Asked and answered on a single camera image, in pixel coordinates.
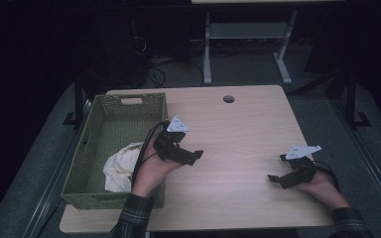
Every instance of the shirt sleeve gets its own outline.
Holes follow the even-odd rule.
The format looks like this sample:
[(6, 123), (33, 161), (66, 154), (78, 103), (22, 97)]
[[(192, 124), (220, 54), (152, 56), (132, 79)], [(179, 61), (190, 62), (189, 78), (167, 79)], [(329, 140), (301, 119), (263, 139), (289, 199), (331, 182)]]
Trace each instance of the shirt sleeve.
[(372, 238), (360, 212), (351, 207), (341, 207), (331, 212), (336, 234), (331, 237), (340, 238)]
[(154, 202), (153, 198), (129, 194), (120, 213), (113, 237), (144, 237)]

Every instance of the wooden table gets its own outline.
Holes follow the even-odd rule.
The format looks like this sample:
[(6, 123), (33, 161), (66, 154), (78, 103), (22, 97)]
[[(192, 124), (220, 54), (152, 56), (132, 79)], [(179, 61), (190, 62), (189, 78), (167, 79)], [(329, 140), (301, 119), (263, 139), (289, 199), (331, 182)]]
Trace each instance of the wooden table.
[(223, 3), (317, 3), (339, 2), (344, 0), (191, 0), (193, 4), (223, 4)]
[[(306, 141), (283, 89), (276, 85), (110, 91), (166, 92), (169, 119), (190, 127), (184, 149), (204, 150), (193, 167), (173, 171), (166, 205), (151, 214), (148, 231), (331, 225), (325, 207), (308, 194), (281, 189), (267, 174), (290, 172), (279, 156)], [(233, 103), (223, 97), (231, 95)], [(77, 210), (68, 205), (61, 231), (108, 232), (120, 210)]]

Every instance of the white cloth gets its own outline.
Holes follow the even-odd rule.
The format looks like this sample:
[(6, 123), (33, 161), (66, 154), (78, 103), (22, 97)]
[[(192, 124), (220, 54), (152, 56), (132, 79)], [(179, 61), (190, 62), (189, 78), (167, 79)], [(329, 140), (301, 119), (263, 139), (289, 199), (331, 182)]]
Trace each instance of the white cloth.
[(131, 191), (131, 180), (135, 164), (143, 143), (131, 143), (111, 156), (104, 165), (106, 175), (104, 188), (108, 191)]

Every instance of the hand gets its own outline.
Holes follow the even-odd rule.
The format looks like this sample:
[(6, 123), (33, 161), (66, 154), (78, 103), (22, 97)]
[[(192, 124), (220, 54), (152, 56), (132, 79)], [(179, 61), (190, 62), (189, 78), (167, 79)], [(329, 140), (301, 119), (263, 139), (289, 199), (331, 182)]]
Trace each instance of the hand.
[(177, 162), (160, 159), (153, 147), (154, 141), (155, 139), (152, 139), (148, 144), (143, 160), (149, 159), (142, 164), (132, 187), (131, 192), (135, 195), (149, 197), (151, 191), (166, 178), (169, 172), (183, 166)]
[(317, 200), (324, 203), (329, 210), (350, 206), (348, 201), (335, 188), (330, 178), (324, 172), (316, 172), (311, 182), (298, 184), (294, 186), (294, 188), (310, 193)]

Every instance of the green basket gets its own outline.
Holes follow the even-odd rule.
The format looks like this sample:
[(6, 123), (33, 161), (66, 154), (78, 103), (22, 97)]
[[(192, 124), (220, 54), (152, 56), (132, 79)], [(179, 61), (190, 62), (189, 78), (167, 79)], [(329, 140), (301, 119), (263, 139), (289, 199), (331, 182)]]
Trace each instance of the green basket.
[[(144, 142), (149, 131), (167, 119), (165, 93), (96, 96), (61, 197), (77, 209), (121, 209), (130, 192), (104, 189), (105, 163), (130, 143)], [(162, 182), (153, 192), (156, 208), (164, 206), (164, 188)]]

